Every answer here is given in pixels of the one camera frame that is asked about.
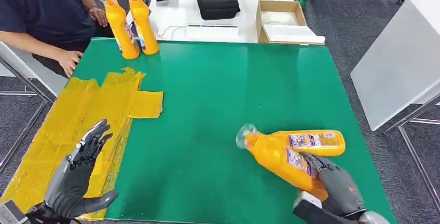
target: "bottle label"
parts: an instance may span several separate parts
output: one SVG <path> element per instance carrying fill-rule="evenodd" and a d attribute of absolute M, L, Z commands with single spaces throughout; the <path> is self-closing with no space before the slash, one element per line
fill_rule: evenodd
<path fill-rule="evenodd" d="M 145 50 L 145 39 L 142 35 L 142 29 L 136 25 L 136 31 L 137 31 L 137 37 L 139 37 L 139 42 L 141 42 L 141 47 L 143 50 Z"/>
<path fill-rule="evenodd" d="M 128 37 L 130 38 L 131 43 L 133 44 L 134 43 L 134 35 L 133 35 L 133 32 L 131 32 L 131 29 L 128 26 L 127 22 L 124 23 L 124 28 L 128 34 Z"/>
<path fill-rule="evenodd" d="M 334 132 L 323 134 L 289 134 L 288 138 L 292 148 L 339 145 L 339 140 Z"/>
<path fill-rule="evenodd" d="M 119 40 L 115 37 L 116 43 L 118 44 L 119 52 L 122 54 L 121 44 L 119 43 Z"/>
<path fill-rule="evenodd" d="M 307 162 L 304 157 L 302 157 L 299 153 L 286 149 L 287 152 L 287 163 L 292 165 L 293 167 L 303 170 L 307 173 L 307 175 L 316 178 L 316 171 L 312 168 L 309 162 Z"/>

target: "orange bottle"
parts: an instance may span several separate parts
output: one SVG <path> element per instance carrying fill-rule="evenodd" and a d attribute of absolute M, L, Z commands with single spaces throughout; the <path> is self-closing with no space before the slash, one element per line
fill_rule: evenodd
<path fill-rule="evenodd" d="M 296 152 L 306 151 L 318 156 L 334 157 L 345 151 L 343 135 L 336 130 L 279 131 L 263 134 L 251 124 L 249 128 L 255 130 L 258 140 L 278 142 L 283 147 L 291 148 Z M 246 140 L 246 142 L 254 143 L 255 141 Z"/>
<path fill-rule="evenodd" d="M 125 10 L 119 5 L 118 0 L 100 0 L 104 4 L 105 15 L 112 27 L 116 42 L 122 57 L 135 59 L 139 56 L 139 46 L 134 40 L 133 33 L 125 21 Z"/>
<path fill-rule="evenodd" d="M 256 128 L 248 124 L 237 133 L 236 143 L 238 147 L 250 151 L 260 165 L 291 185 L 309 192 L 321 201 L 327 199 L 327 191 L 317 179 L 317 172 L 303 156 L 282 142 L 268 142 L 260 138 Z"/>
<path fill-rule="evenodd" d="M 143 0 L 128 0 L 133 21 L 136 25 L 137 36 L 145 54 L 154 54 L 159 51 L 157 40 L 149 21 L 148 6 Z"/>

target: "green table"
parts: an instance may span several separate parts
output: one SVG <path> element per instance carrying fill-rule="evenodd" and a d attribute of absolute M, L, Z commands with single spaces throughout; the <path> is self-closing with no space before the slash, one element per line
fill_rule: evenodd
<path fill-rule="evenodd" d="M 74 76 L 97 79 L 131 67 L 141 90 L 163 91 L 157 119 L 134 119 L 106 218 L 202 223 L 302 223 L 296 189 L 235 145 L 245 123 L 264 133 L 336 129 L 347 149 L 332 158 L 352 175 L 369 210 L 395 223 L 326 47 L 160 42 L 123 59 L 95 40 Z"/>

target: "yellow adhesive tape patch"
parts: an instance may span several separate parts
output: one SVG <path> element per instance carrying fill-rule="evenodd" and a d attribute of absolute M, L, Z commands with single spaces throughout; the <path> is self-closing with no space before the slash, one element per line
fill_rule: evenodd
<path fill-rule="evenodd" d="M 107 119 L 113 137 L 97 158 L 85 197 L 99 197 L 114 188 L 132 118 L 158 118 L 163 92 L 138 91 L 143 73 L 124 68 L 110 72 L 101 87 L 94 79 L 72 77 L 55 101 L 22 158 L 0 203 L 13 199 L 27 212 L 43 201 L 47 185 L 62 159 L 95 123 Z M 105 210 L 81 219 L 103 219 Z"/>

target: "floor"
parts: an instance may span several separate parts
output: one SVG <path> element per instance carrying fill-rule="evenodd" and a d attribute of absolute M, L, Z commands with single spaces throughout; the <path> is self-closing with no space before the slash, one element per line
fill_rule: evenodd
<path fill-rule="evenodd" d="M 122 7 L 127 8 L 125 0 L 119 2 Z M 372 132 L 369 129 L 350 79 L 351 70 L 398 8 L 396 0 L 315 0 L 308 2 L 305 15 L 308 25 L 315 33 L 326 37 L 327 45 L 398 222 L 438 223 L 440 215 L 435 210 L 403 139 L 399 133 L 385 136 L 383 130 Z M 24 86 L 16 79 L 0 77 L 0 90 L 23 89 Z M 40 99 L 36 97 L 0 96 L 0 160 L 4 158 L 7 149 L 20 134 L 39 103 Z M 408 107 L 404 113 L 414 107 L 416 106 Z M 0 192 L 4 191 L 10 181 L 21 156 L 48 110 L 45 109 L 5 172 L 0 174 Z M 440 119 L 440 109 L 433 109 L 426 115 Z M 440 158 L 436 154 L 440 149 L 440 144 L 437 142 L 440 127 L 409 124 L 407 132 L 422 162 L 425 163 L 434 186 L 440 190 L 440 170 L 437 166 Z"/>

